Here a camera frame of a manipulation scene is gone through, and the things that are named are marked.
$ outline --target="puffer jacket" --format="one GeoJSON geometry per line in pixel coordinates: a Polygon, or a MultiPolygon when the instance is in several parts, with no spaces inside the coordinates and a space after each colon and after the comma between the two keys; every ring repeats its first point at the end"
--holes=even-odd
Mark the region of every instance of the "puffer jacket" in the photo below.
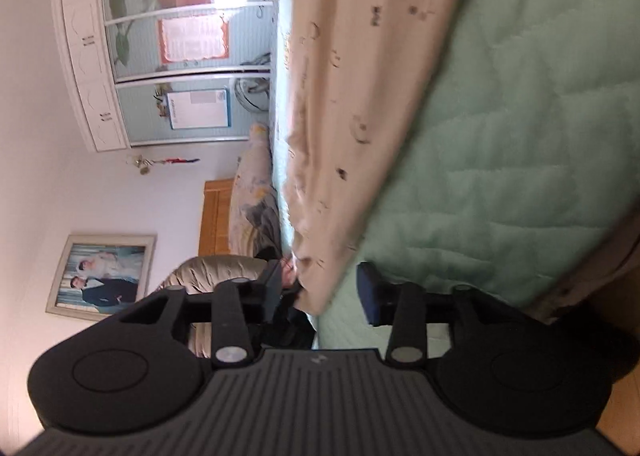
{"type": "MultiPolygon", "coordinates": [[[[267,266],[262,259],[245,256],[202,256],[188,259],[175,269],[158,287],[180,285],[187,293],[212,292],[222,281],[236,277],[257,279],[267,266]]],[[[211,325],[195,323],[189,333],[189,349],[198,357],[211,356],[211,325]]]]}

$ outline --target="ribbed black surface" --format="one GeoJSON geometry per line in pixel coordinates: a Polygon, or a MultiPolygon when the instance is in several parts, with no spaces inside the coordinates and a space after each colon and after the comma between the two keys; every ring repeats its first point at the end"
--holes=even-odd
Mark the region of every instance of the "ribbed black surface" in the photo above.
{"type": "Polygon", "coordinates": [[[425,377],[363,351],[270,350],[218,372],[190,409],[138,434],[47,430],[21,456],[619,455],[595,431],[524,441],[457,417],[425,377]]]}

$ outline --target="black suit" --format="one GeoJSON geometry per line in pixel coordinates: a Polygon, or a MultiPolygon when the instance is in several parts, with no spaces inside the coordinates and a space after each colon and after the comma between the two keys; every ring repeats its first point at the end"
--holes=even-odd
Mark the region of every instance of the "black suit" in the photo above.
{"type": "Polygon", "coordinates": [[[133,303],[138,293],[138,285],[126,279],[98,279],[102,283],[101,287],[82,290],[82,300],[94,306],[116,306],[117,297],[121,296],[122,303],[133,303]]]}

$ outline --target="white paper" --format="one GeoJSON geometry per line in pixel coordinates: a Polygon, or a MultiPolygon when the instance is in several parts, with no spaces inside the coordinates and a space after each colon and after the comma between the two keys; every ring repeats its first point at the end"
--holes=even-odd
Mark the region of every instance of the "white paper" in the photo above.
{"type": "Polygon", "coordinates": [[[216,14],[162,20],[164,62],[226,56],[224,21],[216,14]]]}
{"type": "Polygon", "coordinates": [[[226,90],[173,92],[166,97],[173,129],[220,128],[229,125],[226,90]]]}

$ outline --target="groom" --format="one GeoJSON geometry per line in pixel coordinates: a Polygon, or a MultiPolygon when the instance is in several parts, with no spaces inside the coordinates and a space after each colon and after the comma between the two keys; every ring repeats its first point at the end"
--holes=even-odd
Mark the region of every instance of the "groom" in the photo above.
{"type": "Polygon", "coordinates": [[[82,290],[82,300],[94,306],[116,306],[136,300],[138,284],[126,279],[107,279],[76,276],[71,279],[73,289],[82,290]]]}

